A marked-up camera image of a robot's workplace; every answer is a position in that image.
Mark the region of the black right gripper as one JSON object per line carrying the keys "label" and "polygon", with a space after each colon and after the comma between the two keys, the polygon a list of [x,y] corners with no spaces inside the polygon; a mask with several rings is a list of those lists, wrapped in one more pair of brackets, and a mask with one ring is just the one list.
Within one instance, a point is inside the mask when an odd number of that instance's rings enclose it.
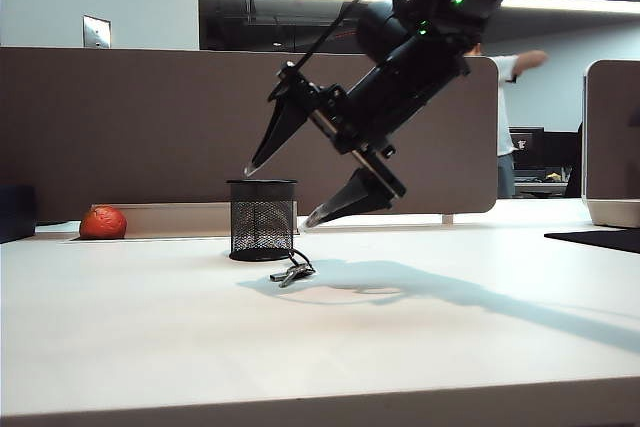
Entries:
{"label": "black right gripper", "polygon": [[469,74],[463,34],[421,31],[388,52],[369,73],[346,91],[321,88],[287,62],[268,99],[275,103],[264,137],[244,175],[251,177],[312,119],[341,154],[350,153],[364,167],[330,199],[316,207],[302,226],[313,228],[351,215],[391,207],[406,189],[381,162],[395,154],[389,136],[451,80]]}

